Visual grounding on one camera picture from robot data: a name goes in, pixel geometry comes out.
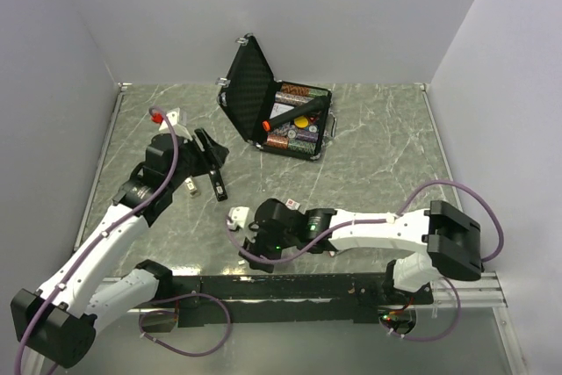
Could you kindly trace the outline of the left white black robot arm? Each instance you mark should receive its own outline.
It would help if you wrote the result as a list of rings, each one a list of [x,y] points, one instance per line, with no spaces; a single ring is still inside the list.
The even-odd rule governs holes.
[[[202,128],[193,137],[160,133],[119,187],[104,218],[74,255],[36,291],[20,290],[11,313],[21,345],[65,369],[80,362],[96,335],[130,309],[174,301],[172,271],[145,260],[106,292],[105,273],[171,205],[189,177],[208,175],[218,200],[227,199],[220,168],[229,154]]]

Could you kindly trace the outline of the black stapler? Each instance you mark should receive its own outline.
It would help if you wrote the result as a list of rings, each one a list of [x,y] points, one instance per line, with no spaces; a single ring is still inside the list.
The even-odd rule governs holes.
[[[226,185],[218,169],[211,169],[207,172],[211,186],[213,188],[213,193],[215,198],[219,201],[225,201],[228,199]],[[190,196],[196,198],[201,194],[201,190],[198,188],[193,177],[187,177],[184,181]]]

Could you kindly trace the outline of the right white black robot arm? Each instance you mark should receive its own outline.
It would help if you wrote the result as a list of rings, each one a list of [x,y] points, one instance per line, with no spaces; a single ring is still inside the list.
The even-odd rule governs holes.
[[[301,212],[271,198],[257,208],[248,229],[255,236],[239,245],[239,255],[267,273],[285,261],[282,252],[290,248],[299,256],[350,249],[407,252],[385,269],[383,291],[394,303],[440,278],[474,282],[483,272],[479,223],[442,200],[406,213],[353,213],[335,208]]]

